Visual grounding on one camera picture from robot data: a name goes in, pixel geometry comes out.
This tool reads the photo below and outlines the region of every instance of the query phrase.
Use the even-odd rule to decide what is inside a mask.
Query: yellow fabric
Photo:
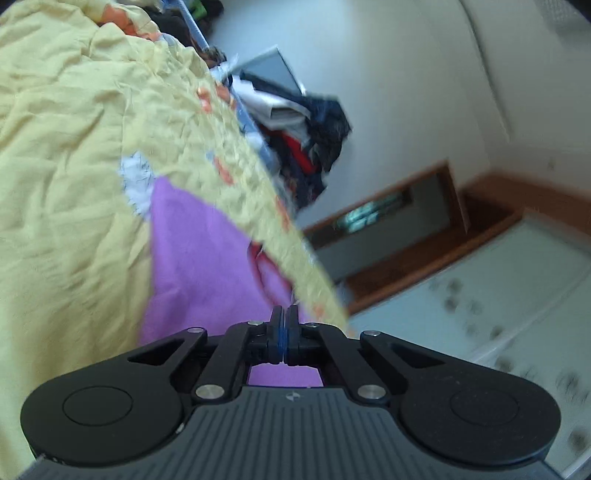
[[[24,398],[132,349],[150,296],[150,226],[121,189],[122,155],[223,210],[262,242],[307,309],[345,325],[325,274],[194,50],[101,22],[104,0],[26,0],[0,17],[0,478],[32,460]],[[141,10],[125,10],[154,33]],[[195,95],[214,92],[207,114]],[[213,151],[233,178],[206,159]]]

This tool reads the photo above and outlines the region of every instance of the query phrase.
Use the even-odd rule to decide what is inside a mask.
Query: green object
[[[189,7],[189,11],[195,21],[201,20],[207,16],[207,10],[199,0],[193,0],[193,3]]]

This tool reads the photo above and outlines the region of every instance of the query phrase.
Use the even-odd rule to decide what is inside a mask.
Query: purple fabric
[[[141,329],[142,344],[200,326],[222,335],[230,325],[267,321],[274,302],[287,308],[291,291],[270,262],[248,255],[250,239],[219,210],[167,178],[154,184],[152,217],[152,282]],[[259,365],[251,385],[317,387],[318,371],[308,367]]]

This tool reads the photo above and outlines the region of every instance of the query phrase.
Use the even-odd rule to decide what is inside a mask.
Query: metal pin
[[[357,395],[366,400],[379,400],[386,395],[386,391],[379,385],[362,385],[357,390]]]
[[[201,387],[195,390],[195,395],[204,400],[217,400],[223,397],[225,392],[219,385],[207,384],[201,385]]]

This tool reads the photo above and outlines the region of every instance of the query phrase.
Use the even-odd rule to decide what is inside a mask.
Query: orange pattern
[[[222,160],[218,157],[213,157],[213,165],[217,168],[217,172],[226,185],[234,185],[234,178],[223,164]]]
[[[199,87],[197,89],[197,96],[199,97],[199,100],[201,100],[201,107],[203,108],[203,111],[205,113],[212,113],[212,96],[209,93],[209,90]]]
[[[217,96],[220,97],[224,102],[230,105],[230,101],[232,100],[232,96],[230,95],[230,90],[228,90],[224,85],[218,83],[216,85],[216,93]]]
[[[324,319],[326,309],[324,308],[324,305],[322,305],[321,303],[314,303],[314,306],[312,307],[312,312],[314,313],[314,317],[316,318],[316,320],[320,322]]]
[[[287,213],[285,205],[283,205],[283,202],[279,197],[275,197],[275,207],[277,208],[279,215],[281,215],[281,226],[283,227],[283,230],[288,232],[291,227],[290,215]]]
[[[103,15],[100,18],[99,25],[104,25],[106,23],[114,23],[124,34],[131,35],[132,37],[141,37],[146,38],[147,40],[156,41],[161,35],[159,32],[139,34],[138,30],[135,28],[134,23],[127,16],[127,12],[109,4],[107,4],[103,10]]]

